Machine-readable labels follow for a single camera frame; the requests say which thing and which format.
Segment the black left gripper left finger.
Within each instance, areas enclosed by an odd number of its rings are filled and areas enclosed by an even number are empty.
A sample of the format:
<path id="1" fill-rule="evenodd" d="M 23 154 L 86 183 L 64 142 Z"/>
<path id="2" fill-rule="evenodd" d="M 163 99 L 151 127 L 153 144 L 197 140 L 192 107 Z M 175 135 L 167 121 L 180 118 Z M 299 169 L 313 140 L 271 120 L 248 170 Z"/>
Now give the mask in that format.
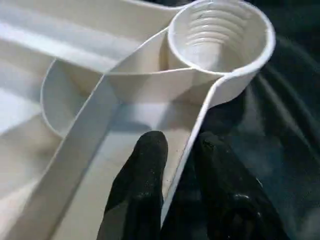
<path id="1" fill-rule="evenodd" d="M 168 149 L 161 131 L 140 136 L 112 183 L 97 239 L 160 239 Z"/>

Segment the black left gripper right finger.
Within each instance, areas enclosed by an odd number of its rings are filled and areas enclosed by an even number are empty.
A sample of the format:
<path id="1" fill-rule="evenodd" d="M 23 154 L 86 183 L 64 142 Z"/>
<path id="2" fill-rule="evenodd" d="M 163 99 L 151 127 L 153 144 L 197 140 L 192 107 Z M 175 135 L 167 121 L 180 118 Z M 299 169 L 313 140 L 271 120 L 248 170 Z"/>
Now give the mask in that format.
<path id="1" fill-rule="evenodd" d="M 199 134 L 193 156 L 211 240 L 289 239 L 261 184 L 221 137 Z"/>

